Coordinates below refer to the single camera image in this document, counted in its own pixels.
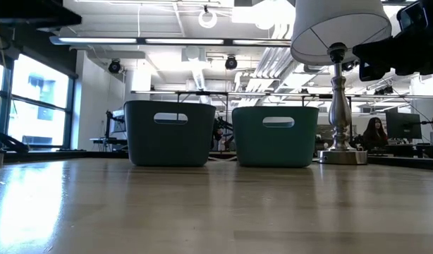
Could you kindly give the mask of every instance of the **security camera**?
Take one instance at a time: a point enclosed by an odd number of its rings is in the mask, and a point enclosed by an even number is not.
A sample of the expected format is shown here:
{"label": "security camera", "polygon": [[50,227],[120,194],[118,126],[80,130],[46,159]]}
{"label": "security camera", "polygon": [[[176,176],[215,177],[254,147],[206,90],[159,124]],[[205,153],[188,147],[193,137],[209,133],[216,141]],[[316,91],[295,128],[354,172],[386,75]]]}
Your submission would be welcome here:
{"label": "security camera", "polygon": [[388,85],[385,88],[375,90],[373,95],[391,95],[393,93],[394,89],[391,85]]}
{"label": "security camera", "polygon": [[121,64],[119,63],[120,59],[112,59],[111,63],[109,65],[109,72],[113,74],[119,74],[121,71],[123,71],[123,68],[121,67]]}
{"label": "security camera", "polygon": [[233,70],[237,68],[237,60],[235,56],[228,56],[228,59],[226,60],[225,67],[227,70]]}
{"label": "security camera", "polygon": [[352,71],[358,65],[359,65],[359,61],[358,60],[349,61],[348,63],[343,63],[342,64],[342,71],[345,71],[345,72],[346,71]]}

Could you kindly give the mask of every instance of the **wooden table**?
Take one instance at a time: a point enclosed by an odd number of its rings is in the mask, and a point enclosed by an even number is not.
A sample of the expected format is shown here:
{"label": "wooden table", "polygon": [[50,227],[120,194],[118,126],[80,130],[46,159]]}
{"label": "wooden table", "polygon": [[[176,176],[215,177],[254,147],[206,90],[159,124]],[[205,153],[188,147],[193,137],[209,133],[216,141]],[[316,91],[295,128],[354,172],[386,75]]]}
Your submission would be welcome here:
{"label": "wooden table", "polygon": [[0,253],[430,254],[433,171],[9,165]]}

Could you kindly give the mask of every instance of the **table lamp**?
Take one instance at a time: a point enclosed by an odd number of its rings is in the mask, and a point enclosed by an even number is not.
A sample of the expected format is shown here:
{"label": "table lamp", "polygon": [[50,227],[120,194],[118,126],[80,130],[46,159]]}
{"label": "table lamp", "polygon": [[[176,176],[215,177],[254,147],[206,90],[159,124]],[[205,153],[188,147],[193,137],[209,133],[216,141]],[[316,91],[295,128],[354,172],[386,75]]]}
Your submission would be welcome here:
{"label": "table lamp", "polygon": [[296,61],[313,66],[334,65],[329,123],[333,145],[319,151],[325,164],[366,164],[367,152],[348,144],[351,110],[345,96],[342,63],[356,60],[354,46],[391,36],[391,23],[380,0],[296,0],[291,53]]}

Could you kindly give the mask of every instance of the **black camera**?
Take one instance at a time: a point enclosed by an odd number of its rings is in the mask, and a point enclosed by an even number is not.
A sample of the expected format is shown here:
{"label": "black camera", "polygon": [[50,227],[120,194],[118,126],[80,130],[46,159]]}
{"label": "black camera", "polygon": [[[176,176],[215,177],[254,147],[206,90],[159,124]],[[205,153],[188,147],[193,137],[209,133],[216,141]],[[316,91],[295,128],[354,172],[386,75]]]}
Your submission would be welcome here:
{"label": "black camera", "polygon": [[237,68],[237,60],[235,56],[228,56],[225,64],[226,69],[233,70]]}
{"label": "black camera", "polygon": [[113,74],[119,74],[121,71],[123,71],[123,68],[121,67],[119,59],[113,59],[111,60],[111,63],[109,65],[109,72]]}
{"label": "black camera", "polygon": [[419,0],[397,13],[395,37],[353,48],[360,59],[361,81],[379,80],[395,68],[397,75],[433,74],[433,0]]}

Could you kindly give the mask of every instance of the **woman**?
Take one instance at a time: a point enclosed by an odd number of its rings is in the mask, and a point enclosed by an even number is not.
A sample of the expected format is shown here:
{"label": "woman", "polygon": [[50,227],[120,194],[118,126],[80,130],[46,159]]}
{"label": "woman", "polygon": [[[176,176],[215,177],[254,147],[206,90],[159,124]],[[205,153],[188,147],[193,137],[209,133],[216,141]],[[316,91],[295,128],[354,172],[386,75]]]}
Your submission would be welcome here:
{"label": "woman", "polygon": [[384,132],[381,120],[377,117],[370,119],[367,130],[364,132],[364,149],[372,150],[388,145],[387,135]]}

